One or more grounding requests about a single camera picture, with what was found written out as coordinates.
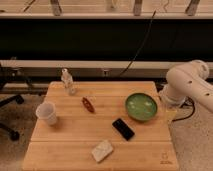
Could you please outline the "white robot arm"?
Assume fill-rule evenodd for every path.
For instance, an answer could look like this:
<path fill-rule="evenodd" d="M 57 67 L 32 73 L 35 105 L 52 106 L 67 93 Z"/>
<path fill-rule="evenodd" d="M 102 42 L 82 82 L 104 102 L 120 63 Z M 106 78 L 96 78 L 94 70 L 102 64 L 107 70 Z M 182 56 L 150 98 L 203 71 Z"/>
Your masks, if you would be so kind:
<path fill-rule="evenodd" d="M 206 79 L 209 67 L 202 60 L 193 60 L 172 67 L 166 74 L 167 84 L 159 92 L 167 108 L 180 107 L 187 97 L 213 113 L 213 85 Z"/>

